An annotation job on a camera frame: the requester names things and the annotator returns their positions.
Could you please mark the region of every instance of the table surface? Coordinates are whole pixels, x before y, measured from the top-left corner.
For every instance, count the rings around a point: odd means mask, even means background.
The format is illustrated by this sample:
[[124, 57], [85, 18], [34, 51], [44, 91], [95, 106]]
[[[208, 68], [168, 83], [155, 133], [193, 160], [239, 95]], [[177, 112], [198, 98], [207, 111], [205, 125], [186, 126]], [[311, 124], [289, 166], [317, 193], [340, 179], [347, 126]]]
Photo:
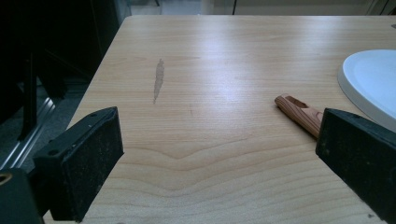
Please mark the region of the table surface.
[[394, 23], [127, 18], [71, 122], [113, 105], [120, 112], [125, 154], [84, 223], [381, 222], [274, 99], [287, 92], [362, 115], [338, 70], [355, 52], [396, 49]]

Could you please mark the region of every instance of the white dish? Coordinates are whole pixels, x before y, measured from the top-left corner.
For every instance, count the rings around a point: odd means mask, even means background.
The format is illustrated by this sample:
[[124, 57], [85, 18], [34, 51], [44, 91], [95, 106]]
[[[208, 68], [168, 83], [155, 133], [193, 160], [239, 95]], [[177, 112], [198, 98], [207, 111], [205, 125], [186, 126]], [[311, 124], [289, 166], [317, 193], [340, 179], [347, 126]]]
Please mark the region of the white dish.
[[376, 123], [396, 132], [396, 50], [350, 55], [338, 73], [346, 96]]

